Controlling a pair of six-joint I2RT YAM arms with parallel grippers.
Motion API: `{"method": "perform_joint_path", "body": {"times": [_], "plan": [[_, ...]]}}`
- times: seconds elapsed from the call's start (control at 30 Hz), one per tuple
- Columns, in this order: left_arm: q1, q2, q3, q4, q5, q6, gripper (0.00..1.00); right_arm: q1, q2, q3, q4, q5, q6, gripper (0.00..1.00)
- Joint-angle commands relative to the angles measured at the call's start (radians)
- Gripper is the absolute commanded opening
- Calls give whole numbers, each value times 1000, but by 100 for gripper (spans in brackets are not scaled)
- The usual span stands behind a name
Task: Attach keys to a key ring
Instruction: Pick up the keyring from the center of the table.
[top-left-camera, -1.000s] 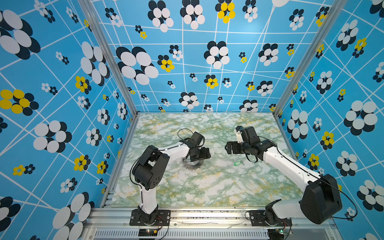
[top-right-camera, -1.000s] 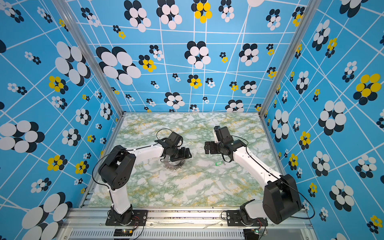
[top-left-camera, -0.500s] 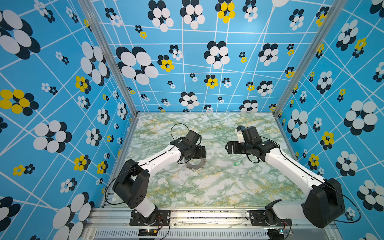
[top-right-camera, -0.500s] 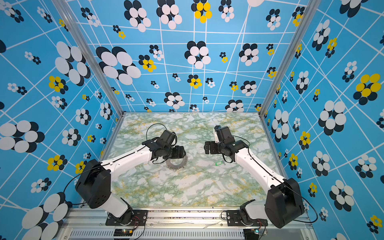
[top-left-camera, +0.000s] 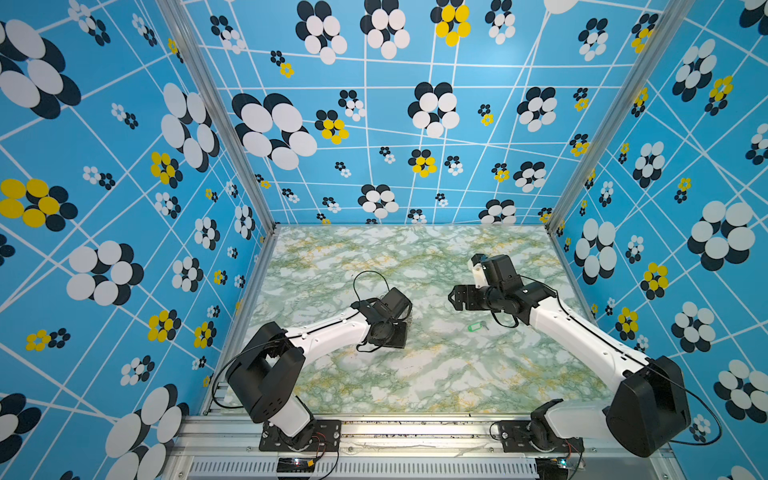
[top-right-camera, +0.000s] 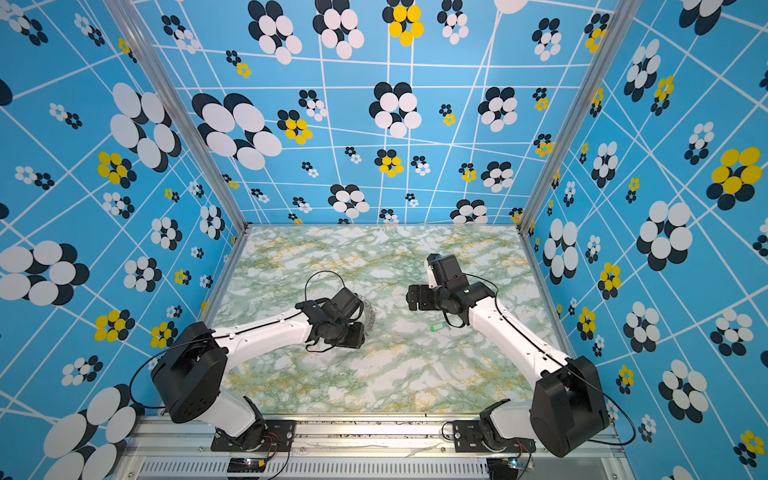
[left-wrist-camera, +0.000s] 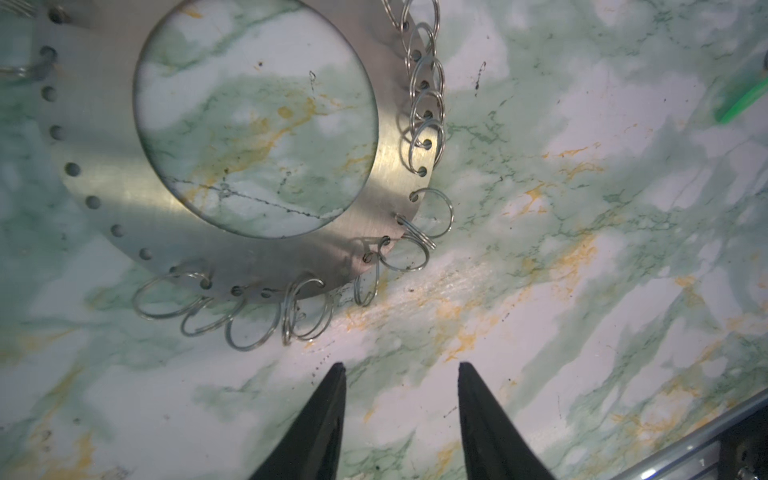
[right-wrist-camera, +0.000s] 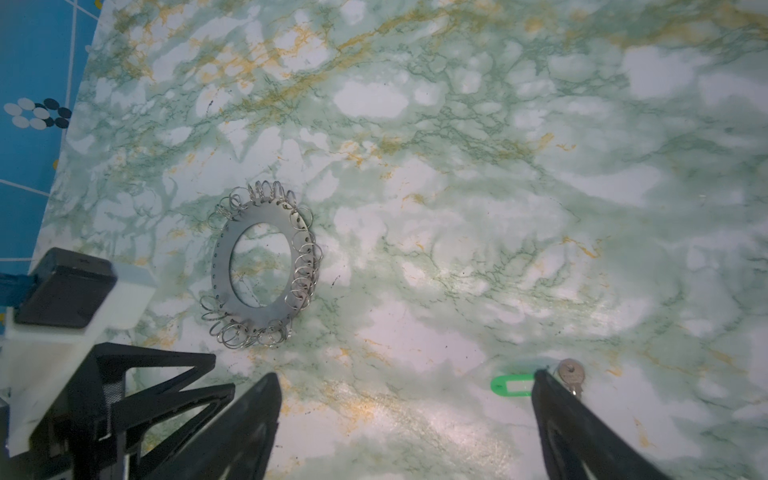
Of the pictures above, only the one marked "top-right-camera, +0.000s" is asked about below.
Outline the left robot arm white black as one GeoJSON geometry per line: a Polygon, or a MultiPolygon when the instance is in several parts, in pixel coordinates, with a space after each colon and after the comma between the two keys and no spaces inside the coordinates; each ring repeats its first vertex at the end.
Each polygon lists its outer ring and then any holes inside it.
{"type": "Polygon", "coordinates": [[[305,299],[272,317],[244,325],[212,329],[202,322],[185,328],[159,357],[151,380],[162,409],[176,424],[202,421],[226,446],[255,451],[273,443],[255,402],[222,386],[234,368],[289,346],[358,349],[365,342],[360,318],[364,301],[343,287],[331,298],[305,299]]]}

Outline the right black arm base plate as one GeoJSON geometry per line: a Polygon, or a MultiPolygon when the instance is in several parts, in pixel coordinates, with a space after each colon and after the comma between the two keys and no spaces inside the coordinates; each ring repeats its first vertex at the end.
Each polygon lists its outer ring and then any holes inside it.
{"type": "Polygon", "coordinates": [[[479,420],[454,420],[450,422],[450,426],[451,439],[456,453],[521,455],[536,452],[535,441],[529,438],[515,437],[487,441],[483,437],[479,420]]]}

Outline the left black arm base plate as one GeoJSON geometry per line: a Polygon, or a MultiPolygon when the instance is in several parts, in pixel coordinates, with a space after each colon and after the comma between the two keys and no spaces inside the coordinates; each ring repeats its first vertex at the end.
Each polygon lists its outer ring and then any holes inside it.
{"type": "Polygon", "coordinates": [[[239,437],[217,428],[211,444],[214,452],[288,452],[292,448],[297,422],[294,420],[258,421],[239,437]]]}

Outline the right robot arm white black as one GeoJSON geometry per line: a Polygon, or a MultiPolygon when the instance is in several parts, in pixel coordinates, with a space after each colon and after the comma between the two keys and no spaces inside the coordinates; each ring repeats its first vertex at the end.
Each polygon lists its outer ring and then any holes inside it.
{"type": "Polygon", "coordinates": [[[610,425],[595,365],[536,336],[487,285],[477,282],[453,290],[411,285],[406,301],[411,311],[459,317],[463,327],[481,333],[514,363],[533,391],[529,423],[535,439],[556,457],[565,457],[610,425]]]}

